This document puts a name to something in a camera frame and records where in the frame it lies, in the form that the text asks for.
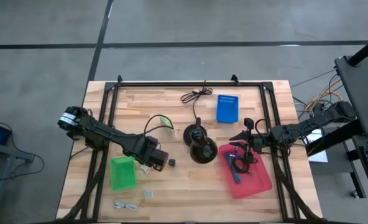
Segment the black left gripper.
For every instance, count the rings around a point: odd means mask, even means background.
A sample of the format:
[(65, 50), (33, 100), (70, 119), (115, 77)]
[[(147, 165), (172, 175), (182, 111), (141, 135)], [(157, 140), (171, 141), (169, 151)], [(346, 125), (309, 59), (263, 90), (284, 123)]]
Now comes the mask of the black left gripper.
[(157, 139), (141, 135), (132, 148), (131, 156), (140, 164), (161, 172), (168, 161), (169, 153), (158, 149), (158, 145)]

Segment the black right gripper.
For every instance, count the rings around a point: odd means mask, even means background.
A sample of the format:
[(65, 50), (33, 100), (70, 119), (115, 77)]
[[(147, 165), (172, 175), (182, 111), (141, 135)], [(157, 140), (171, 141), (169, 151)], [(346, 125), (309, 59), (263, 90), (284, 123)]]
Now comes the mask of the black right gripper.
[(246, 151), (246, 161), (252, 164), (255, 163), (253, 153), (255, 152), (256, 154), (261, 154), (264, 142), (261, 135), (251, 133), (251, 131), (254, 129), (253, 119), (244, 118), (244, 124), (246, 126), (246, 131), (241, 131), (239, 134), (229, 138), (230, 141), (236, 141), (230, 142), (229, 144), (232, 146), (240, 147), (244, 151)]

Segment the red plastic bin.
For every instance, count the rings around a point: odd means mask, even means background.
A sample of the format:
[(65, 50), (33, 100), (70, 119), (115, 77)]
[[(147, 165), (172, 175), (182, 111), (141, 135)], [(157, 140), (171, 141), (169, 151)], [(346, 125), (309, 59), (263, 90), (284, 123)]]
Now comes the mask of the red plastic bin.
[(225, 144), (219, 147), (218, 157), (225, 183), (232, 198), (244, 198), (272, 188), (272, 183), (260, 155), (253, 153), (255, 163), (247, 173), (237, 172), (233, 167), (235, 157), (244, 157), (240, 147)]

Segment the green plastic bin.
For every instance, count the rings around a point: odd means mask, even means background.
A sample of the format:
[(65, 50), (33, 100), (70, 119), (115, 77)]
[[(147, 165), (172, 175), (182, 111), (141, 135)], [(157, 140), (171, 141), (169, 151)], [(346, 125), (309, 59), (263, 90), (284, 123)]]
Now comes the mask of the green plastic bin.
[(115, 157), (110, 160), (111, 190), (128, 190), (137, 186), (133, 157)]

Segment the green flat pack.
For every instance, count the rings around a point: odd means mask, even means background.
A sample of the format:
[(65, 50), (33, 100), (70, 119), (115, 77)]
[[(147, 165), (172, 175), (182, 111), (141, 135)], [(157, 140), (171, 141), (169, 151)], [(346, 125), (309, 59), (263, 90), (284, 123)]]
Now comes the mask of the green flat pack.
[(171, 137), (174, 138), (175, 137), (175, 129), (173, 127), (173, 123), (171, 122), (171, 120), (165, 115), (160, 115), (159, 119), (160, 119), (160, 124), (162, 126), (164, 126), (165, 128), (167, 128), (170, 135), (171, 135)]

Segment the blue plastic basket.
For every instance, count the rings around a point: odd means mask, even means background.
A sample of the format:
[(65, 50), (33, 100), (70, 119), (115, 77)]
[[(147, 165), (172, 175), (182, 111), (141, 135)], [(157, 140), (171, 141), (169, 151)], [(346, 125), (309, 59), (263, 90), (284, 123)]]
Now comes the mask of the blue plastic basket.
[(222, 123), (236, 123), (239, 118), (239, 98), (231, 95), (218, 95), (216, 119)]

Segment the black joystick controller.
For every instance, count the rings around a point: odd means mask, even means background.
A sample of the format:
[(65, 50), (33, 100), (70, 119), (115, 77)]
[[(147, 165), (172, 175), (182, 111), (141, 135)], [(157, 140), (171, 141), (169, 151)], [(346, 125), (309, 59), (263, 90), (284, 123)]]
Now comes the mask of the black joystick controller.
[(197, 117), (195, 124), (189, 125), (183, 133), (183, 140), (190, 148), (191, 158), (198, 164), (207, 164), (214, 160), (218, 153), (216, 143), (208, 137), (206, 129)]

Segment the white paper sheet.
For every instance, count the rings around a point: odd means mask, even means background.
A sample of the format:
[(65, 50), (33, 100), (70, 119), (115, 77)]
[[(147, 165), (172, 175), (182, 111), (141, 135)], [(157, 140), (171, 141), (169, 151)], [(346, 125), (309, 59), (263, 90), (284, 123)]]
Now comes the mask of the white paper sheet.
[[(311, 143), (319, 138), (322, 138), (322, 132), (320, 129), (313, 130), (309, 135), (307, 135), (306, 143)], [(328, 157), (326, 151), (321, 151), (308, 158), (310, 162), (322, 162), (328, 163)]]

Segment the dark grey desk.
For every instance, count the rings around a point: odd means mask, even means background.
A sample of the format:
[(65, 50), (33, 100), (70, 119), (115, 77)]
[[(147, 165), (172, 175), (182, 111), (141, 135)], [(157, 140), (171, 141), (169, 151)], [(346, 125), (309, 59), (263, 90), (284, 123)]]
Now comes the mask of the dark grey desk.
[(368, 146), (368, 57), (356, 67), (348, 65), (347, 59), (347, 57), (337, 58), (334, 62), (337, 74), (364, 131), (363, 135), (353, 136), (351, 139), (368, 178), (368, 165), (364, 155), (364, 149)]

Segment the black pole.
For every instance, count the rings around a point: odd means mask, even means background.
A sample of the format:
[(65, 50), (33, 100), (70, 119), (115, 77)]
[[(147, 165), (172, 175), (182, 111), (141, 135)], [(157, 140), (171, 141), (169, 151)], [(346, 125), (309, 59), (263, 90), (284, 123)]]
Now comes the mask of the black pole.
[(361, 61), (368, 57), (368, 44), (361, 48), (357, 53), (347, 59), (347, 64), (356, 67)]

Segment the black aluminium table frame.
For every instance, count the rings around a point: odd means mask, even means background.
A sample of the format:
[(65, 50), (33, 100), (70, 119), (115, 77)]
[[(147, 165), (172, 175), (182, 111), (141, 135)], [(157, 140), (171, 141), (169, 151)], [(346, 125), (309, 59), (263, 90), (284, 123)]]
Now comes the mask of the black aluminium table frame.
[[(175, 166), (145, 174), (136, 169), (137, 186), (111, 190), (110, 160), (122, 156), (121, 146), (108, 142), (89, 151), (77, 140), (68, 156), (65, 183), (58, 205), (58, 224), (280, 222), (294, 215), (294, 201), (277, 181), (265, 192), (246, 198), (231, 197), (219, 159), (197, 164), (183, 142), (185, 128), (199, 116), (208, 136), (218, 145), (244, 129), (216, 120), (218, 95), (239, 97), (240, 118), (259, 122), (260, 131), (297, 122), (292, 93), (286, 81), (172, 81), (91, 82), (80, 106), (97, 121), (125, 133), (145, 129), (159, 140), (158, 147), (175, 159)], [(160, 115), (173, 123), (175, 137), (160, 124)], [(153, 199), (144, 198), (152, 190)]]

